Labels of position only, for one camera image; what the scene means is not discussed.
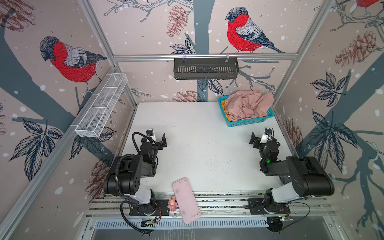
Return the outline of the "pink shorts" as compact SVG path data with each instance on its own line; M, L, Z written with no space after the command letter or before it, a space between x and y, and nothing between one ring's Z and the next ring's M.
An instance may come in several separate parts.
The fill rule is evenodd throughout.
M232 121L265 117L274 103L273 93L237 91L226 100L226 112Z

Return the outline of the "teal plastic basket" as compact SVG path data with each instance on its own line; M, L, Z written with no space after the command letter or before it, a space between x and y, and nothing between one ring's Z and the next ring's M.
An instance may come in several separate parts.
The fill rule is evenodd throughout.
M227 124L228 127L238 127L238 126L244 126L244 125L251 125L251 124L257 124L257 123L263 123L269 118L273 118L275 116L272 108L269 108L268 113L265 117L259 117L259 118L253 118L253 119L246 119L246 120L240 120L240 121L229 121L225 110L224 110L224 101L228 98L229 96L224 96L224 97L219 97L218 103L220 110L222 112L222 115L224 117L224 120Z

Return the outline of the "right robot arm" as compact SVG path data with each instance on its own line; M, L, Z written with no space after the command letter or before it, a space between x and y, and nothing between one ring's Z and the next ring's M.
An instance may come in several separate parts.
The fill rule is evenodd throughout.
M335 192L331 178L315 157L286 157L278 159L280 143L272 129L265 129L262 137L251 134L250 145L260 153L260 170L266 176L289 177L290 182L268 189L263 199L248 199L246 209L253 215L289 213L290 202L307 197L331 196Z

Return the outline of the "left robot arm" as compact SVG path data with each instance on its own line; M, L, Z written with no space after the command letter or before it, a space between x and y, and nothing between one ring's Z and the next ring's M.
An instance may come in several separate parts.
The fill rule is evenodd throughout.
M156 140L153 130L146 134L132 133L137 154L115 157L104 181L104 192L117 196L131 206L131 216L152 216L161 214L161 207L153 190L141 185L141 179L156 175L159 165L158 152L167 147L166 135Z

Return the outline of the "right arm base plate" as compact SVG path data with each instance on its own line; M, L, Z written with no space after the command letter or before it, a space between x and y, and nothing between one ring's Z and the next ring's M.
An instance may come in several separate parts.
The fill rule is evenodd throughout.
M288 204L267 202L265 199L248 199L244 208L251 211L252 215L290 215Z

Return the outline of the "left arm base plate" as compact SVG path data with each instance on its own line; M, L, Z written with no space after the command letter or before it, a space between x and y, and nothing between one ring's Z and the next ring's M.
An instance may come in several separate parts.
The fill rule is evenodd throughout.
M151 217L151 216L168 216L170 210L168 209L169 200L156 200L146 205L137 205L131 207L129 216L130 217Z

